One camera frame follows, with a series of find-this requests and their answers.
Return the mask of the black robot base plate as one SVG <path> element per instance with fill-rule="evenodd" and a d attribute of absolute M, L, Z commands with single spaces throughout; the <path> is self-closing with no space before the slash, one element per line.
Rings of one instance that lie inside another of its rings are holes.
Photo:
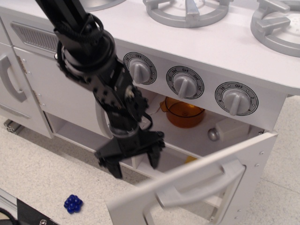
<path fill-rule="evenodd" d="M 19 225 L 57 225 L 54 220 L 42 214 L 19 199 L 9 201 L 0 198 L 0 208 L 8 211 Z"/>

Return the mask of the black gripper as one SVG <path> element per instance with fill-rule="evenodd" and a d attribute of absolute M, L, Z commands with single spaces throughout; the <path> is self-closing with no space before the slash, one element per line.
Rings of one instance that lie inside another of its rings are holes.
<path fill-rule="evenodd" d="M 113 137 L 108 143 L 96 150 L 95 156 L 101 166 L 106 166 L 115 178 L 122 178 L 120 161 L 147 154 L 149 163 L 156 169 L 160 152 L 165 147 L 165 134 L 161 131 L 138 130 L 127 138 Z"/>

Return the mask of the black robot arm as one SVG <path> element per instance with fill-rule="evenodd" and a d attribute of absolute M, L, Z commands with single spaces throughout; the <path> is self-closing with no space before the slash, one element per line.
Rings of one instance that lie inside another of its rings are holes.
<path fill-rule="evenodd" d="M 147 154 L 150 165 L 157 168 L 165 146 L 164 134 L 140 128 L 142 118 L 148 117 L 148 101 L 133 85 L 129 70 L 117 57 L 111 34 L 78 0 L 40 0 L 38 5 L 59 39 L 60 70 L 91 91 L 108 116 L 113 137 L 96 151 L 99 165 L 120 179 L 120 161 Z"/>

